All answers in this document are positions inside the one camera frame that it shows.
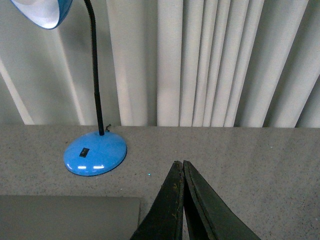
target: black flexible neck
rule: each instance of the black flexible neck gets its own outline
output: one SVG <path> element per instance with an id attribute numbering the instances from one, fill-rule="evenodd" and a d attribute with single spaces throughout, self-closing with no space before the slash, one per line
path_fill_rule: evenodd
<path id="1" fill-rule="evenodd" d="M 96 18 L 95 18 L 94 9 L 91 5 L 90 0 L 84 0 L 84 2 L 90 17 L 93 84 L 94 84 L 94 100 L 95 100 L 96 117 L 98 120 L 99 134 L 100 136 L 103 136 L 105 134 L 105 131 L 104 131 L 104 122 L 102 119 L 101 100 L 100 100 L 100 92 L 99 92 Z"/>

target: gray surface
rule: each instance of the gray surface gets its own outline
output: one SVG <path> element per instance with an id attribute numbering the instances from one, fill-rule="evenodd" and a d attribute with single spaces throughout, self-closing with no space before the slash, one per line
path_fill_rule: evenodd
<path id="1" fill-rule="evenodd" d="M 188 160 L 261 239 L 320 239 L 320 129 L 111 127 L 127 142 L 124 162 L 68 172 L 65 148 L 95 130 L 1 125 L 0 195 L 139 197 L 141 221 L 172 162 Z"/>
<path id="2" fill-rule="evenodd" d="M 139 206 L 136 197 L 0 195 L 0 239 L 125 240 Z"/>

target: speckled countertop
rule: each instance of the speckled countertop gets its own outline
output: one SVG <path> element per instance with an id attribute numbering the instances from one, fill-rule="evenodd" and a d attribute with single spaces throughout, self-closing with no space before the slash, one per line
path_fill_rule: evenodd
<path id="1" fill-rule="evenodd" d="M 188 160 L 261 239 L 320 239 L 320 129 L 110 130 L 126 140 L 125 160 L 83 177 L 63 153 L 95 126 L 0 125 L 0 195 L 139 197 L 141 220 L 173 161 Z"/>

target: dark green object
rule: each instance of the dark green object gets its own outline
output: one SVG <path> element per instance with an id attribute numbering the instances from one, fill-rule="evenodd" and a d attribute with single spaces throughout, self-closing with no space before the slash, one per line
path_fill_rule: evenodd
<path id="1" fill-rule="evenodd" d="M 181 240 L 183 207 L 190 240 L 260 240 L 189 161 L 173 163 L 130 240 Z"/>
<path id="2" fill-rule="evenodd" d="M 130 240 L 181 240 L 185 176 L 175 161 L 151 209 Z"/>
<path id="3" fill-rule="evenodd" d="M 191 240 L 260 240 L 189 161 L 183 162 L 183 171 L 184 211 Z"/>

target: lamp switch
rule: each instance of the lamp switch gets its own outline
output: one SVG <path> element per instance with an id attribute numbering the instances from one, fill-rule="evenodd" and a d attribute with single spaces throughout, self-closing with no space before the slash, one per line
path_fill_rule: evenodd
<path id="1" fill-rule="evenodd" d="M 85 158 L 85 157 L 87 156 L 89 150 L 90 150 L 89 148 L 84 147 L 84 148 L 82 149 L 82 151 L 80 152 L 79 157 Z"/>

